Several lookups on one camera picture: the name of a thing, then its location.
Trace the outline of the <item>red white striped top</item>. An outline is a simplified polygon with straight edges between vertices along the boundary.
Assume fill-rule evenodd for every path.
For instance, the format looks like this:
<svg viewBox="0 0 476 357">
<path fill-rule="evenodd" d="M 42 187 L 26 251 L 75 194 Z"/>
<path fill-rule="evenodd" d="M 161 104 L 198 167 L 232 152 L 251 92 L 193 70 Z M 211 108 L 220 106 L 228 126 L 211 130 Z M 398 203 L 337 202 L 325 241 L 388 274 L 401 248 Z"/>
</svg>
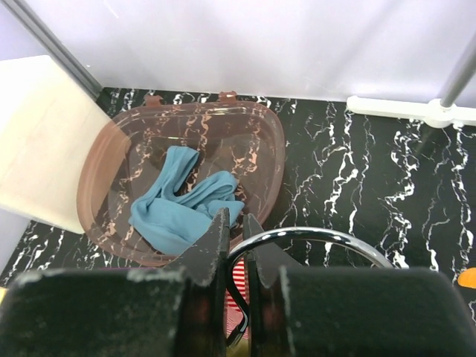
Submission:
<svg viewBox="0 0 476 357">
<path fill-rule="evenodd" d="M 227 276 L 227 291 L 234 305 L 241 312 L 241 320 L 236 323 L 227 337 L 229 347 L 237 345 L 247 332 L 249 325 L 249 306 L 246 300 L 246 273 L 245 261 L 239 258 L 234 263 L 229 264 Z"/>
</svg>

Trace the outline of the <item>white rectangular bin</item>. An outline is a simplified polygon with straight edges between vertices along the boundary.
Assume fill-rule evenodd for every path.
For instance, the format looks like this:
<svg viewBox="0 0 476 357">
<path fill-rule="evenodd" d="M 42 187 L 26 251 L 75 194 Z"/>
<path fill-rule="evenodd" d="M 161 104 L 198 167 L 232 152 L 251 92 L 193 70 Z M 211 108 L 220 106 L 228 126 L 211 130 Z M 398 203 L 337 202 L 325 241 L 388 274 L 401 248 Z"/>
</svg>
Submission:
<svg viewBox="0 0 476 357">
<path fill-rule="evenodd" d="M 1 61 L 1 208 L 83 233 L 80 174 L 109 121 L 51 57 Z"/>
</svg>

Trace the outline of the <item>orange plastic hanger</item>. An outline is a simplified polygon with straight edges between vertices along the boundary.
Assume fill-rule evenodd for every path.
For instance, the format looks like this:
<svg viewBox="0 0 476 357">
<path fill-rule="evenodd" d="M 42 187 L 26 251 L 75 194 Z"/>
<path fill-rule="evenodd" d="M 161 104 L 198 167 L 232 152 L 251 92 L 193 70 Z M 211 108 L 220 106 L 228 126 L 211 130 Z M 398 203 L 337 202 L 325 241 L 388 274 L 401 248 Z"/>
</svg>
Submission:
<svg viewBox="0 0 476 357">
<path fill-rule="evenodd" d="M 476 289 L 476 268 L 471 267 L 460 273 L 457 283 L 468 289 Z"/>
</svg>

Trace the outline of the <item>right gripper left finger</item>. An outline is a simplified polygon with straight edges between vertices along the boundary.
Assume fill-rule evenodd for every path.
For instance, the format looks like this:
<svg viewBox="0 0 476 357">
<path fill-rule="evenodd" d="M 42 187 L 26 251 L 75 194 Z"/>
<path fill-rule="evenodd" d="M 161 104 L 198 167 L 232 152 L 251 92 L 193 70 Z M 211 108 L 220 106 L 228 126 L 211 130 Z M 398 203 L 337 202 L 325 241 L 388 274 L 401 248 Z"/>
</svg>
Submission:
<svg viewBox="0 0 476 357">
<path fill-rule="evenodd" d="M 1 303 L 3 356 L 224 356 L 228 209 L 162 268 L 27 271 Z"/>
</svg>

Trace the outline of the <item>white grey clothes rack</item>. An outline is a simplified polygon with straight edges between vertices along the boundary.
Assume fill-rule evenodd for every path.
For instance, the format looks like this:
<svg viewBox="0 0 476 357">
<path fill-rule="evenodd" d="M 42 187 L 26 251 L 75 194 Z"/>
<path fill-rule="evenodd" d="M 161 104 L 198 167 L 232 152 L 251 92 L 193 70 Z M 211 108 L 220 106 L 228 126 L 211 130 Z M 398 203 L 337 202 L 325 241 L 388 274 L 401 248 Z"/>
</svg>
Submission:
<svg viewBox="0 0 476 357">
<path fill-rule="evenodd" d="M 420 120 L 426 125 L 442 129 L 448 126 L 474 126 L 475 109 L 455 104 L 456 99 L 475 76 L 475 40 L 473 39 L 460 63 L 453 70 L 449 85 L 441 98 L 428 103 L 370 99 L 359 96 L 347 98 L 347 108 L 356 114 L 384 118 Z"/>
</svg>

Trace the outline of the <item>brown transparent oval basket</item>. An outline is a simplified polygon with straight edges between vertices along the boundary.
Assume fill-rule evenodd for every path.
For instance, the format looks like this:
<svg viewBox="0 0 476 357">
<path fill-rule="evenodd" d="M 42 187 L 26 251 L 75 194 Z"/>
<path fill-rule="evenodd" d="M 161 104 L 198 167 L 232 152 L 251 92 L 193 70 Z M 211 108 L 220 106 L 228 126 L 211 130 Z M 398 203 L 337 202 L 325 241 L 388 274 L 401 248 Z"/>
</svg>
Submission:
<svg viewBox="0 0 476 357">
<path fill-rule="evenodd" d="M 215 102 L 164 105 L 148 95 L 143 106 L 111 119 L 88 153 L 77 190 L 77 215 L 100 248 L 144 266 L 172 255 L 155 250 L 130 224 L 132 203 L 152 186 L 171 146 L 195 149 L 198 161 L 180 186 L 186 193 L 221 170 L 237 180 L 243 213 L 264 222 L 280 191 L 285 138 L 279 118 L 259 103 L 223 92 Z"/>
</svg>

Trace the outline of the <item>blue tank top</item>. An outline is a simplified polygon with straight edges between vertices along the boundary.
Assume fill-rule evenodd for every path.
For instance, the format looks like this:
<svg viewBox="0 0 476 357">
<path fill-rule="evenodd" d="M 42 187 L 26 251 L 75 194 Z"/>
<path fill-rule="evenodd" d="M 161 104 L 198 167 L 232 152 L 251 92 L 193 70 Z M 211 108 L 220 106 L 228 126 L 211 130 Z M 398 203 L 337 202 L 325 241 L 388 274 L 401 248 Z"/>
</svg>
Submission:
<svg viewBox="0 0 476 357">
<path fill-rule="evenodd" d="M 162 254 L 178 256 L 202 237 L 221 208 L 233 225 L 245 207 L 235 198 L 238 181 L 226 170 L 212 174 L 190 192 L 178 195 L 199 152 L 171 146 L 164 166 L 148 191 L 131 205 L 129 224 Z"/>
</svg>

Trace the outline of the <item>yellow plastic hanger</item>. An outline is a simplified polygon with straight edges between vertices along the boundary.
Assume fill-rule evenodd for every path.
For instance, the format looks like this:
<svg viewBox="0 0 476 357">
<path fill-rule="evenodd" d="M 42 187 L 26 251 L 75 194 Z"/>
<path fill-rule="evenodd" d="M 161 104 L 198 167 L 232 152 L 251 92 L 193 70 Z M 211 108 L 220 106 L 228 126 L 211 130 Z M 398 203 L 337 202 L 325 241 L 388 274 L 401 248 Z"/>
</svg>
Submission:
<svg viewBox="0 0 476 357">
<path fill-rule="evenodd" d="M 379 253 L 374 247 L 349 234 L 327 228 L 288 227 L 265 231 L 253 235 L 251 238 L 239 243 L 227 256 L 227 274 L 229 272 L 230 263 L 234 263 L 239 258 L 242 258 L 242 256 L 249 251 L 260 247 L 261 245 L 275 242 L 281 237 L 332 243 L 356 252 L 369 260 L 377 268 L 393 268 L 393 265 L 385 258 L 385 256 Z"/>
</svg>

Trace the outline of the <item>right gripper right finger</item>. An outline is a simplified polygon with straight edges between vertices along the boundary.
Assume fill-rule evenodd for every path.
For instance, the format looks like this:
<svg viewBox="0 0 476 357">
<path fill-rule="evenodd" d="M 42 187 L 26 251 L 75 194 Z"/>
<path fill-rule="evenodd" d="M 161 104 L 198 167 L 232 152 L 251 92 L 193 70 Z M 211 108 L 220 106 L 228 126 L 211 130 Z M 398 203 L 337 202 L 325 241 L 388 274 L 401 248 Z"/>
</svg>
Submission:
<svg viewBox="0 0 476 357">
<path fill-rule="evenodd" d="M 274 243 L 245 261 L 251 356 L 475 354 L 475 325 L 442 274 L 305 267 Z"/>
</svg>

